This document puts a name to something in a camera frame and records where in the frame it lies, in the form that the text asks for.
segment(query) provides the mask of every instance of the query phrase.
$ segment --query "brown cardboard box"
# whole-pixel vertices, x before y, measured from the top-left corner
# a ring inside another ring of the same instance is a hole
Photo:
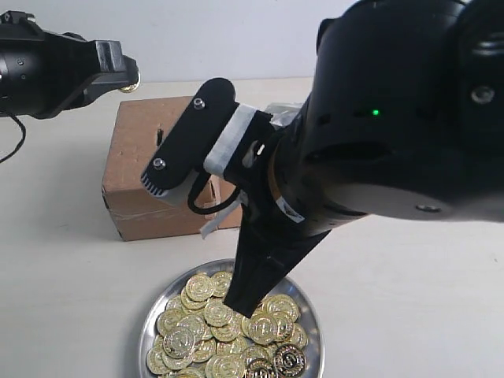
[[[107,209],[123,240],[197,234],[211,218],[192,213],[187,205],[173,207],[143,189],[140,175],[157,148],[191,100],[190,97],[122,102],[113,131],[102,192]],[[211,206],[227,198],[233,186],[213,178],[198,198]],[[239,226],[241,210],[231,214],[221,228]]]

